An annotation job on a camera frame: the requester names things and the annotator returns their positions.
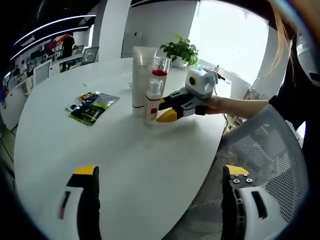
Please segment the person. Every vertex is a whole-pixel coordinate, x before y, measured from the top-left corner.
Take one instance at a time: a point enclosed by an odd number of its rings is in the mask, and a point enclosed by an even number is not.
[[[71,32],[68,36],[63,39],[62,43],[62,58],[71,57],[72,55],[72,47],[75,44],[75,40],[73,38],[74,33]],[[66,71],[66,62],[62,63],[62,72]]]
[[[15,66],[15,69],[12,73],[12,77],[17,76],[20,74],[20,68],[18,67],[18,64]]]
[[[21,66],[22,66],[22,72],[24,73],[27,70],[27,64],[25,63],[25,60],[21,61]]]
[[[276,20],[278,41],[282,43],[282,47],[284,47],[287,41],[287,34],[284,27],[284,21],[286,21],[286,19],[284,19],[279,10],[273,5],[273,2],[269,2],[273,8]],[[301,12],[307,13],[311,20],[310,23],[313,24],[312,27],[314,27],[314,31],[320,33],[320,26],[316,24],[320,17],[320,2],[312,0],[292,0],[290,2]],[[299,62],[297,48],[302,43],[302,40],[303,39],[297,34],[293,37],[291,48],[292,57],[287,65],[284,82],[278,94],[270,100],[237,100],[212,96],[205,103],[207,114],[224,113],[245,119],[253,117],[266,105],[272,105],[285,120],[293,124],[296,130],[305,122],[306,127],[302,153],[308,171],[309,193],[292,223],[281,233],[279,239],[297,239],[298,236],[304,238],[306,232],[311,233],[316,231],[317,227],[311,224],[312,220],[310,216],[319,213],[320,198],[317,173],[320,166],[318,159],[320,86],[313,84]],[[282,54],[282,47],[280,44],[276,58],[279,58]]]

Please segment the white pot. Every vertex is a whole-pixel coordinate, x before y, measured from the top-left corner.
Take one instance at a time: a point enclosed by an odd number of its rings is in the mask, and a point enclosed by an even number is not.
[[[172,62],[171,66],[176,69],[183,69],[185,61],[182,60],[182,57],[177,56],[176,60]]]

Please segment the green package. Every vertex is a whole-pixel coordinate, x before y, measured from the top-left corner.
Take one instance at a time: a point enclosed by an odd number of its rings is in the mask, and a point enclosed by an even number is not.
[[[79,104],[71,113],[70,117],[85,124],[92,126],[119,97],[100,92],[95,92],[88,99]]]

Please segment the green leaves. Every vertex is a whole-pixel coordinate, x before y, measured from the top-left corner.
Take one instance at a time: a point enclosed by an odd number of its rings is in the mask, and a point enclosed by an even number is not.
[[[189,65],[194,65],[198,62],[198,50],[194,44],[190,44],[189,39],[183,39],[179,34],[176,34],[175,37],[178,39],[178,42],[169,42],[167,44],[161,45],[160,49],[163,49],[163,52],[166,53],[168,58],[172,58],[174,62],[177,57],[182,57]]]
[[[180,41],[183,41],[182,36],[180,36],[179,34],[176,34],[175,37],[176,37],[177,39],[179,39]]]

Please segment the ceiling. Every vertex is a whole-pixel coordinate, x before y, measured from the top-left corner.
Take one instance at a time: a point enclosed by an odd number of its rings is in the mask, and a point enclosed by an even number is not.
[[[275,27],[273,12],[266,0],[223,0],[231,4],[239,5],[252,12],[255,12],[265,19],[270,20],[270,25]],[[24,0],[24,1],[7,1],[7,9],[13,14],[7,22],[2,24],[6,37],[3,37],[3,45],[1,48],[2,54],[0,70],[1,74],[5,74],[8,66],[14,68],[14,62],[10,58],[20,51],[23,47],[19,44],[13,44],[30,31],[50,23],[55,20],[73,17],[77,15],[86,15],[95,13],[95,6],[100,0]],[[154,2],[162,2],[162,0],[151,0],[144,2],[143,0],[132,0],[131,4],[137,4],[138,7],[143,4]],[[82,20],[81,18],[71,19],[55,23],[45,27],[34,33],[35,39],[40,39],[50,34],[63,30],[76,28],[80,26],[90,26],[93,24],[94,18]]]

